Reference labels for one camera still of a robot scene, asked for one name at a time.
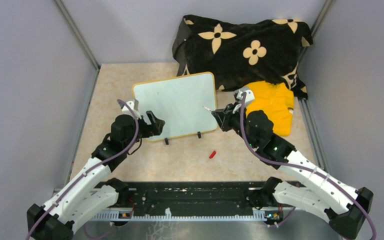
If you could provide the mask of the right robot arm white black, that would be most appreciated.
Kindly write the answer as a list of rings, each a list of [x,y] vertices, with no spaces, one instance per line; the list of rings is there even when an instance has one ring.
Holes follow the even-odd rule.
[[[273,132],[274,124],[262,110],[247,113],[240,104],[212,110],[222,131],[235,131],[260,161],[295,177],[304,188],[278,179],[267,180],[261,199],[267,206],[290,205],[326,222],[336,233],[355,240],[368,222],[372,236],[378,236],[369,212],[374,194],[366,187],[349,186],[308,160],[293,144]]]

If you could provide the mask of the whiteboard with yellow rim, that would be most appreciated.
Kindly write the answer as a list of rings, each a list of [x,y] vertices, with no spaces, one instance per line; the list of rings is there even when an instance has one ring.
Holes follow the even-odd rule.
[[[162,134],[150,137],[150,142],[218,128],[214,117],[203,108],[217,108],[215,77],[211,72],[140,82],[133,85],[132,93],[141,114],[152,111],[156,118],[165,121]]]

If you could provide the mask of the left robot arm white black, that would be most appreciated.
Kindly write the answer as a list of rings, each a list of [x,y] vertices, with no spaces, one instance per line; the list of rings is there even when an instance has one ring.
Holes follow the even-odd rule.
[[[27,210],[26,239],[71,240],[105,208],[124,207],[129,203],[129,187],[117,178],[106,181],[95,193],[92,190],[127,158],[135,143],[162,134],[165,121],[150,110],[146,115],[150,123],[135,113],[115,118],[110,133],[92,152],[82,170],[51,199],[42,205],[33,204]]]

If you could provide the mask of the red marker cap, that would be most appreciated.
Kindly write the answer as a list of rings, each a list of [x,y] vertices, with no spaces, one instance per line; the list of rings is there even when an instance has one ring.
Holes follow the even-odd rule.
[[[210,154],[210,156],[209,156],[209,159],[212,159],[215,155],[216,155],[216,151],[214,150],[211,154]]]

